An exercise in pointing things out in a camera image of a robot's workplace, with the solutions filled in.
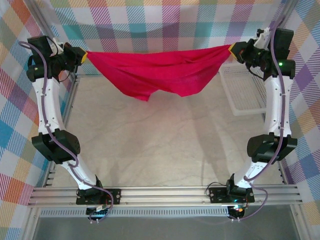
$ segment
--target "plaid fabric wall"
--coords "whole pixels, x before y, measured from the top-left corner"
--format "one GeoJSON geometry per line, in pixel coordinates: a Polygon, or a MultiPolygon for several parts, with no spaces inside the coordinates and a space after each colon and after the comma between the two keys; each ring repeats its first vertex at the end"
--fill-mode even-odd
{"type": "Polygon", "coordinates": [[[320,0],[300,0],[286,28],[294,30],[290,125],[298,146],[283,164],[289,181],[299,187],[315,239],[320,239],[320,0]]]}
{"type": "MultiPolygon", "coordinates": [[[[33,188],[48,165],[31,143],[39,114],[26,75],[30,52],[18,45],[40,34],[23,0],[0,1],[0,240],[18,238],[33,188]]],[[[70,84],[61,84],[61,111],[70,84]]]]}
{"type": "MultiPolygon", "coordinates": [[[[60,40],[97,52],[165,52],[247,41],[285,0],[38,0],[60,40]]],[[[98,74],[87,61],[80,74],[98,74]]]]}

